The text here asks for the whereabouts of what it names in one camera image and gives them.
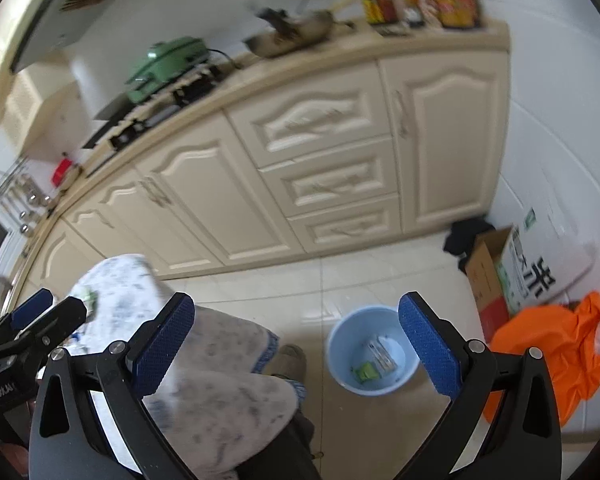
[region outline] black pants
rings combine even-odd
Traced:
[[[313,436],[314,425],[298,410],[265,449],[235,469],[238,477],[240,480],[320,480],[309,450]]]

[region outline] shoe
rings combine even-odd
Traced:
[[[267,364],[265,373],[288,381],[304,383],[306,356],[299,346],[284,345]]]

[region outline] metal screw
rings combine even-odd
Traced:
[[[109,352],[112,354],[120,354],[124,351],[126,343],[124,341],[114,341],[109,345]]]
[[[469,350],[474,354],[481,354],[484,352],[484,343],[477,339],[471,339],[471,341],[469,341]]]
[[[542,359],[542,350],[539,349],[536,346],[532,346],[529,349],[529,355],[533,358],[533,359]]]
[[[64,357],[64,348],[54,348],[51,351],[51,360],[52,361],[59,361],[63,357]]]

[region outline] range hood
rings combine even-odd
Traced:
[[[20,43],[11,70],[19,72],[78,41],[113,0],[44,0]]]

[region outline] drawer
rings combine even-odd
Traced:
[[[227,113],[259,168],[390,132],[374,62],[302,79]]]
[[[308,253],[400,234],[400,203],[392,194],[290,219]]]
[[[390,137],[305,155],[262,170],[262,177],[287,217],[398,189]]]

